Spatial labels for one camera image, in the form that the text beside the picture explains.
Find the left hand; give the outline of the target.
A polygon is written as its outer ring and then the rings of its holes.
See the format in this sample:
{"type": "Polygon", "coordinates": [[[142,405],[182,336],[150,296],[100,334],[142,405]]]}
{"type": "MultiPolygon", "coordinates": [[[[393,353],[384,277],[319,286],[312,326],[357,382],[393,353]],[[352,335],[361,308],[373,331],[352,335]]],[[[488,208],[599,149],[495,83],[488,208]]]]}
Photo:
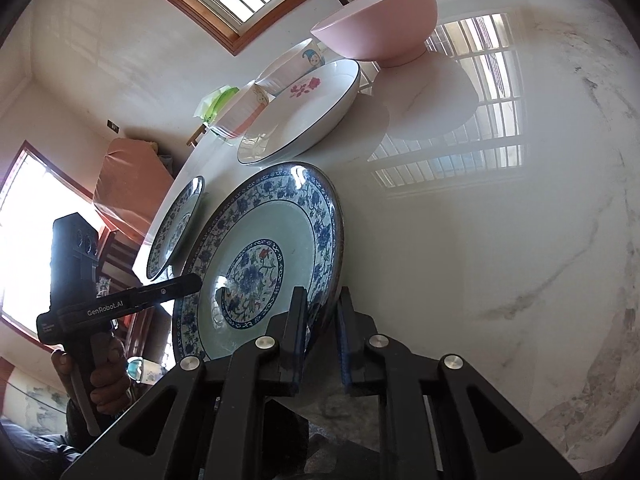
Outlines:
{"type": "MultiPolygon", "coordinates": [[[[51,354],[51,362],[70,400],[78,406],[72,384],[74,367],[72,358],[63,350],[54,350],[51,354]]],[[[107,361],[98,366],[90,377],[94,387],[93,392],[90,393],[90,399],[96,404],[100,413],[115,416],[130,407],[130,378],[126,367],[124,347],[118,339],[112,338],[108,346],[107,361]]]]}

